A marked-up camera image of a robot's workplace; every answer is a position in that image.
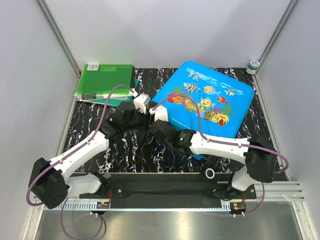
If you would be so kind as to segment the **blue suitcase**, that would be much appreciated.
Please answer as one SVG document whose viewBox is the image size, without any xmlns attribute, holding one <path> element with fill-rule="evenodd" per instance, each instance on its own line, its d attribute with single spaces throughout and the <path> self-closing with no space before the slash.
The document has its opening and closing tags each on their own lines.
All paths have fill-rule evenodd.
<svg viewBox="0 0 320 240">
<path fill-rule="evenodd" d="M 254 98 L 253 88 L 209 67 L 186 61 L 151 99 L 171 126 L 235 138 Z"/>
</svg>

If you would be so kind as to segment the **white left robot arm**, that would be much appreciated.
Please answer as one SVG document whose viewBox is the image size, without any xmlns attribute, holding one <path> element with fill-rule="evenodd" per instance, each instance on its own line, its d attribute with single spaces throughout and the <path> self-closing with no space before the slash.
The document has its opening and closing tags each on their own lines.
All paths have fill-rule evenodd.
<svg viewBox="0 0 320 240">
<path fill-rule="evenodd" d="M 45 205 L 48 209 L 54 209 L 70 197 L 93 194 L 103 198 L 109 194 L 109 180 L 106 176 L 98 172 L 81 176 L 73 176 L 73 173 L 89 159 L 107 150 L 124 132 L 146 130 L 150 110 L 155 105 L 154 102 L 121 103 L 111 116 L 103 115 L 96 130 L 84 140 L 50 160 L 39 158 L 32 168 L 27 203 L 33 207 Z"/>
</svg>

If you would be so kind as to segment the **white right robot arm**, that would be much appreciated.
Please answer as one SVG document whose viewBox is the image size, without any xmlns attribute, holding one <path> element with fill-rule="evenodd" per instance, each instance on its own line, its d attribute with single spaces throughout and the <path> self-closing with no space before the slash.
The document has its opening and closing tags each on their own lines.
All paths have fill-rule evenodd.
<svg viewBox="0 0 320 240">
<path fill-rule="evenodd" d="M 189 129 L 177 131 L 163 120 L 152 123 L 148 133 L 157 143 L 179 154 L 216 156 L 243 164 L 225 189 L 232 198 L 239 198 L 257 182 L 272 183 L 274 180 L 277 152 L 267 141 L 259 142 L 261 137 L 225 138 Z"/>
</svg>

